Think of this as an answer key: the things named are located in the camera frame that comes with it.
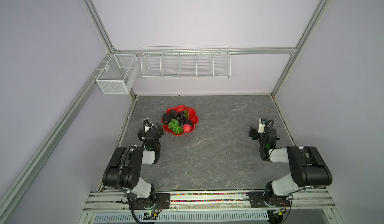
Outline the red fake apple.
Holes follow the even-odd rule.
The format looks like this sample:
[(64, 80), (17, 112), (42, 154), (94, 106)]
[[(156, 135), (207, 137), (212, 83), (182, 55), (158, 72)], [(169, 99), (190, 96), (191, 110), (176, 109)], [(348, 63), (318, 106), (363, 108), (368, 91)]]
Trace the red fake apple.
[(185, 124), (185, 125), (183, 125), (183, 131), (184, 131), (185, 133), (189, 133), (189, 132), (191, 132), (192, 129), (193, 129), (193, 126), (191, 126), (191, 125), (189, 125), (189, 124)]

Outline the dark purple fake grape bunch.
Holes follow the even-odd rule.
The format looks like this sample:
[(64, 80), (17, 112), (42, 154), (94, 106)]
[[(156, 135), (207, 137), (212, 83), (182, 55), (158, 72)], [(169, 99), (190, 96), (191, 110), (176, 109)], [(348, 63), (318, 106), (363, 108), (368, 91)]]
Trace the dark purple fake grape bunch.
[(192, 127), (194, 125), (193, 122), (189, 119), (189, 113), (187, 109), (178, 113), (177, 121), (179, 122), (179, 126), (181, 127), (183, 127), (184, 125), (190, 125)]

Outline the dark fake avocado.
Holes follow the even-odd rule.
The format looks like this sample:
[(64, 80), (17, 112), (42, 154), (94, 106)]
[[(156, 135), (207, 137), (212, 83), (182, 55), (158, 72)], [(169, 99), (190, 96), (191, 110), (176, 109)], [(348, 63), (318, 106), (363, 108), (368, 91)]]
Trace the dark fake avocado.
[(176, 110), (170, 110), (169, 114), (170, 114), (172, 119), (176, 119), (178, 117), (179, 113)]
[(168, 125), (172, 121), (170, 113), (164, 113), (162, 116), (162, 122), (164, 125)]

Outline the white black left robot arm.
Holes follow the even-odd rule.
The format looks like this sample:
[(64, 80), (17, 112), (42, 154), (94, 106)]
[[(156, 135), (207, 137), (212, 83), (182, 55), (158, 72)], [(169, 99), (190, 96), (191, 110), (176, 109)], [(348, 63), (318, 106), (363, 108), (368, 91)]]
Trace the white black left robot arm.
[(142, 165), (156, 164), (161, 156), (161, 126), (149, 119), (138, 131), (141, 146), (117, 147), (104, 171), (102, 184), (124, 193), (136, 208), (149, 209), (156, 205), (154, 185), (141, 177)]

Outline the green fake grape bunch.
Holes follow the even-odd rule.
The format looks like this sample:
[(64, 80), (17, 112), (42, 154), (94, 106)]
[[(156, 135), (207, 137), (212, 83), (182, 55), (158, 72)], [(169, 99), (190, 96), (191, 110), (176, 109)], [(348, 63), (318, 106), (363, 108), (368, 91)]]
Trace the green fake grape bunch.
[(180, 125), (179, 121), (177, 119), (172, 119), (169, 124), (168, 128), (176, 135), (179, 135), (184, 132), (183, 127)]

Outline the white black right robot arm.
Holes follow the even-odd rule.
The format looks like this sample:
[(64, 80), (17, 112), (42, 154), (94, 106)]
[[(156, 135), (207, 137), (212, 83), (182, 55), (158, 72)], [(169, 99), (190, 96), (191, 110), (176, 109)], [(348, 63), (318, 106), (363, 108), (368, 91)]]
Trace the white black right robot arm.
[(309, 188), (322, 188), (332, 184), (330, 169), (316, 147), (276, 147), (277, 132), (272, 127), (261, 130), (250, 126), (249, 137), (260, 144), (259, 152), (264, 162), (287, 163), (290, 172), (266, 184), (258, 202), (275, 207), (291, 194)]

